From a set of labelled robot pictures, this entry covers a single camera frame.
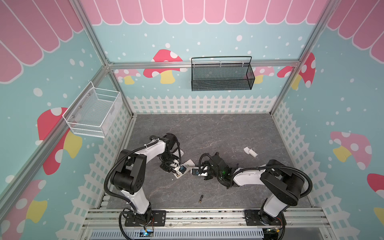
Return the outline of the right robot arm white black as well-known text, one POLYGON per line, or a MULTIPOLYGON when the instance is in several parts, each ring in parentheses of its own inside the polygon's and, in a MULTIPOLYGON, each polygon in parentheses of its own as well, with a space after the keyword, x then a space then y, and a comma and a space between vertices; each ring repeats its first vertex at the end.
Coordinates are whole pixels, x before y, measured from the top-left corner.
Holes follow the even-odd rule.
POLYGON ((277 160, 269 160, 259 167, 233 169, 219 153, 213 156, 202 154, 198 166, 191 170, 191 174, 202 176, 205 180, 215 178, 227 189, 245 185, 265 186, 272 195, 263 202, 254 217, 249 212, 245 215, 266 226, 279 221, 284 227, 286 222, 283 220, 283 212, 289 207, 297 206, 299 199, 306 197, 313 189, 313 182, 307 174, 277 160))

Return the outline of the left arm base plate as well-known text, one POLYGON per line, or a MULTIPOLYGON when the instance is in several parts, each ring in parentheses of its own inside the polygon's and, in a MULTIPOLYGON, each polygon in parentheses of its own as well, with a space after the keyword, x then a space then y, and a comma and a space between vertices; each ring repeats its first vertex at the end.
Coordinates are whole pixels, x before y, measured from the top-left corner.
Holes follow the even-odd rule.
POLYGON ((123 214, 124 226, 125 227, 164 227, 166 221, 166 211, 149 211, 143 215, 134 214, 128 212, 123 214))

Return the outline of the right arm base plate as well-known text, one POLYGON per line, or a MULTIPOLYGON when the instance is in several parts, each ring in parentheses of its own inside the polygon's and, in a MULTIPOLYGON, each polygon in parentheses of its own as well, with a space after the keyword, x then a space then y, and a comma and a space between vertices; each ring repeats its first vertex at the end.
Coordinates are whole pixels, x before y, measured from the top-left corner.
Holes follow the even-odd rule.
POLYGON ((271 217, 261 210, 245 210, 244 214, 247 226, 282 227, 287 224, 283 211, 280 211, 276 217, 271 217))

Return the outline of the white battery cover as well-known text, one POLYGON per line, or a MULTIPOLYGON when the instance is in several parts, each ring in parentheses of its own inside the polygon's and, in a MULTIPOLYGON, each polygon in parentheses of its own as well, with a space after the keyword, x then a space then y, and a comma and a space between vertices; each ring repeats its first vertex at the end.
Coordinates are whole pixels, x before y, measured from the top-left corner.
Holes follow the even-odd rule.
POLYGON ((245 152, 247 155, 250 154, 250 150, 251 150, 251 149, 249 149, 248 147, 245 147, 245 148, 244 148, 244 152, 245 152))
POLYGON ((253 151, 252 149, 249 150, 249 154, 253 157, 253 158, 256 158, 258 156, 258 154, 253 151))

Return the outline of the white air conditioner remote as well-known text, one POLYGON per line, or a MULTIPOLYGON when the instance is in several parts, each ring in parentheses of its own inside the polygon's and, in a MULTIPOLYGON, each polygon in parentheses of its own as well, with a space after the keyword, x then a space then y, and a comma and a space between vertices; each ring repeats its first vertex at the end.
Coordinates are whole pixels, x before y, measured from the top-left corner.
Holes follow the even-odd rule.
POLYGON ((191 170, 195 168, 195 163, 192 160, 186 161, 184 164, 177 166, 174 170, 175 172, 173 173, 176 179, 181 178, 182 176, 191 173, 191 170))

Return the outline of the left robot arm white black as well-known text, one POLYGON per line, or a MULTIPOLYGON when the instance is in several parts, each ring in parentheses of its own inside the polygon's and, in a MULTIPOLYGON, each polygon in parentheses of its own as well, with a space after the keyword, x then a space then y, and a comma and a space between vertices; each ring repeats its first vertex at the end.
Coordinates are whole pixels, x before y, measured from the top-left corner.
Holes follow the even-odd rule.
POLYGON ((151 142, 135 150, 122 150, 115 165, 104 181, 104 191, 111 197, 126 201, 140 225, 152 220, 152 208, 142 186, 145 181, 147 163, 158 157, 161 169, 180 178, 186 172, 182 165, 182 150, 176 135, 167 133, 163 137, 151 136, 151 142))

